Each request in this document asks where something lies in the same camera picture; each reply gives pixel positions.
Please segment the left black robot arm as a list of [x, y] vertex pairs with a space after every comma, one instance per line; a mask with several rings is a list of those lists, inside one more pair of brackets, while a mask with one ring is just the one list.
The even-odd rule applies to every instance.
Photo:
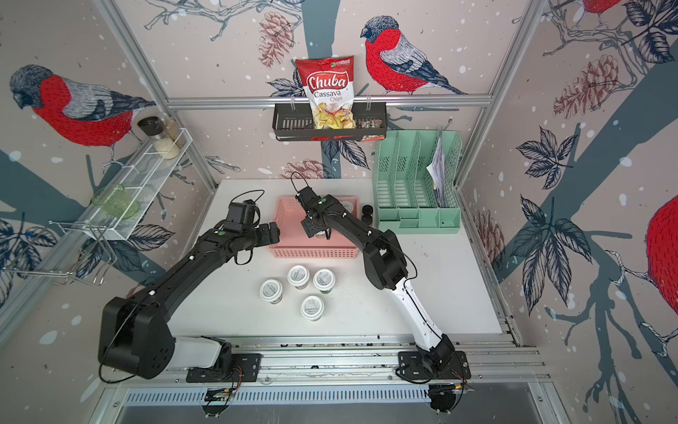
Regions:
[[262, 224], [260, 219], [255, 201], [231, 203], [227, 217], [199, 236], [159, 280], [128, 299], [109, 301], [102, 310], [100, 365], [145, 379], [167, 369], [177, 347], [169, 321], [181, 303], [239, 253], [280, 241], [277, 224]]

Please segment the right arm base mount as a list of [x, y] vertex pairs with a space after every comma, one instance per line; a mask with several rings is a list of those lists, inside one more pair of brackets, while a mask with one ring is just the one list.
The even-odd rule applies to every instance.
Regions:
[[441, 369], [422, 352], [400, 352], [395, 374], [408, 382], [424, 383], [433, 380], [469, 380], [471, 370], [466, 353], [454, 351], [450, 361]]

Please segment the green foil-lid yogurt cup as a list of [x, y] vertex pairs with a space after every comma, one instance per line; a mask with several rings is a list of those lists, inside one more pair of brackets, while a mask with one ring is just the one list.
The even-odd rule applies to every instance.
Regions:
[[349, 213], [352, 214], [352, 213], [354, 212], [354, 210], [355, 210], [355, 202], [354, 202], [354, 201], [350, 201], [350, 200], [342, 200], [342, 201], [341, 201], [341, 204], [344, 206], [344, 208], [345, 208]]

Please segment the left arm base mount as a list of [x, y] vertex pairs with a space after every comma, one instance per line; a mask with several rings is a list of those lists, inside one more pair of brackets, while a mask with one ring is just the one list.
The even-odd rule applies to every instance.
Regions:
[[187, 383], [254, 383], [258, 379], [262, 355], [259, 353], [228, 353], [219, 358], [213, 367], [208, 369], [189, 369]]

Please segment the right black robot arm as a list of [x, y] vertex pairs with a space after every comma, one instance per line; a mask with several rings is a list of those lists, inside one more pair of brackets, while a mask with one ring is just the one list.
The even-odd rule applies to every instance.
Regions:
[[380, 231], [348, 212], [332, 195], [324, 197], [312, 187], [304, 187], [295, 195], [305, 211], [301, 221], [308, 237], [324, 233], [329, 240], [341, 234], [362, 252], [365, 275], [378, 290], [392, 296], [398, 310], [414, 336], [427, 380], [440, 379], [443, 371], [456, 356], [450, 338], [427, 313], [411, 283], [408, 272], [411, 263], [393, 231]]

